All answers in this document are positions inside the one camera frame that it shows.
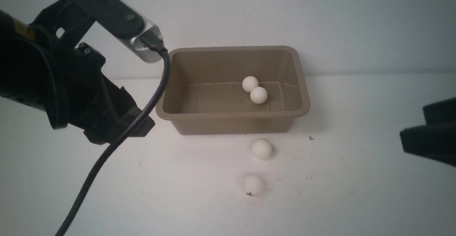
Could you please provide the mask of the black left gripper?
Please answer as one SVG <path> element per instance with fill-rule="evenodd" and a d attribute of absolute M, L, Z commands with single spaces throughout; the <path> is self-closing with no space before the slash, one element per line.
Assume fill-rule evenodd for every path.
<path fill-rule="evenodd" d="M 55 57 L 67 90 L 69 123 L 82 129 L 91 143 L 113 143 L 142 110 L 124 87 L 119 88 L 102 73 L 106 59 L 90 45 L 57 47 Z M 145 137 L 154 126 L 155 121 L 146 116 L 129 137 Z"/>

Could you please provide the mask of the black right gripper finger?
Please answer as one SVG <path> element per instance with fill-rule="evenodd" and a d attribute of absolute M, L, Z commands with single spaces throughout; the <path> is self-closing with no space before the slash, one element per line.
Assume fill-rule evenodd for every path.
<path fill-rule="evenodd" d="M 427 125 L 454 124 L 456 122 L 456 98 L 431 103 L 423 107 Z"/>
<path fill-rule="evenodd" d="M 449 125 L 406 128 L 400 132 L 403 151 L 456 166 L 456 129 Z"/>

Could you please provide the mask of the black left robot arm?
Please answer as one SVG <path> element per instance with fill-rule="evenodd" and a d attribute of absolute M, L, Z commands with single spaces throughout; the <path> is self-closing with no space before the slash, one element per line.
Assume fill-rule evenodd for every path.
<path fill-rule="evenodd" d="M 94 144 L 114 143 L 142 110 L 102 73 L 105 57 L 82 36 L 94 19 L 25 24 L 1 12 L 1 97 L 43 111 L 53 129 L 73 125 Z"/>

